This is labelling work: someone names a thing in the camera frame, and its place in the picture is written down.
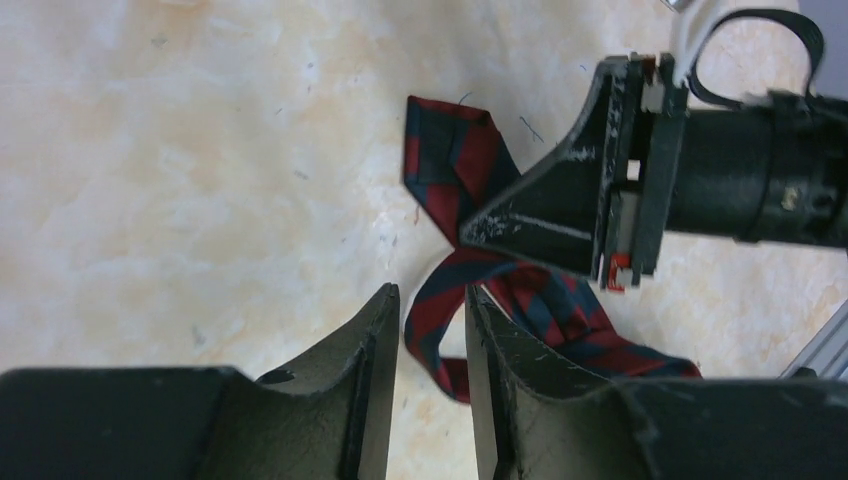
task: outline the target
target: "stained surface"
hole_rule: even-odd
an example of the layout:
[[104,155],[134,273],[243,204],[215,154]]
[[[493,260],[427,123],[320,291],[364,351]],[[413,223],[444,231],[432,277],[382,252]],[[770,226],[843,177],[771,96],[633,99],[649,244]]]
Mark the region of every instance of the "stained surface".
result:
[[[408,94],[470,92],[527,169],[598,59],[662,50],[670,21],[654,0],[0,4],[0,368],[284,363],[447,246],[400,185]],[[701,68],[762,92],[805,62],[740,24]],[[706,375],[776,375],[848,295],[846,263],[667,235],[656,277],[602,301]],[[405,353],[398,375],[389,478],[474,478],[470,412]]]

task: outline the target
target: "plaid cloth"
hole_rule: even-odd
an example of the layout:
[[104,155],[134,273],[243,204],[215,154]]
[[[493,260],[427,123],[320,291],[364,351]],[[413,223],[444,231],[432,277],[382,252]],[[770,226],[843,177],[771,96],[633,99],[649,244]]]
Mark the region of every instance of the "plaid cloth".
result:
[[459,246],[463,220],[519,177],[489,112],[409,97],[404,184],[455,250],[425,281],[404,329],[409,352],[451,398],[469,402],[465,359],[439,343],[467,285],[485,285],[512,320],[606,378],[699,377],[692,362],[619,337],[589,285],[501,255]]

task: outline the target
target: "beige tabletop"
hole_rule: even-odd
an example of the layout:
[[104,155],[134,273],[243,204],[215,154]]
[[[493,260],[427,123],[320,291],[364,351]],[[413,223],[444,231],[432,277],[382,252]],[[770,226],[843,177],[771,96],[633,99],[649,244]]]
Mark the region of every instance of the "beige tabletop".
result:
[[[469,94],[526,170],[596,62],[663,50],[670,22],[658,0],[0,2],[0,371],[287,361],[446,251],[399,183],[407,95]],[[763,92],[806,60],[748,23],[702,67]],[[846,263],[669,234],[652,280],[601,300],[705,375],[777,375],[848,296]],[[389,462],[476,478],[469,410],[403,351]]]

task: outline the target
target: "red and black cloth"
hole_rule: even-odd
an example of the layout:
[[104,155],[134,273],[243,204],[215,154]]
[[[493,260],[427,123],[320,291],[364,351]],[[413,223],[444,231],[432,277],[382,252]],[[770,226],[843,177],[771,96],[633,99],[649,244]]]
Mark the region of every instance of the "red and black cloth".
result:
[[483,284],[512,320],[559,354],[607,378],[689,376],[692,362],[619,337],[589,285],[501,255],[459,246],[459,225],[519,177],[484,110],[409,97],[403,180],[455,250],[413,300],[404,342],[450,397],[469,401],[466,361],[439,343],[465,298]]

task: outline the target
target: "red component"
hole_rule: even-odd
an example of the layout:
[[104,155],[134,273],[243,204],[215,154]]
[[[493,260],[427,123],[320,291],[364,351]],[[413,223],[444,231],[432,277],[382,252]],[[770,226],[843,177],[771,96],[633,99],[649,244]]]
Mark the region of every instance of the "red component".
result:
[[630,255],[626,253],[613,253],[610,257],[610,274],[607,282],[607,290],[624,293],[624,285],[619,285],[618,270],[622,268],[630,268]]

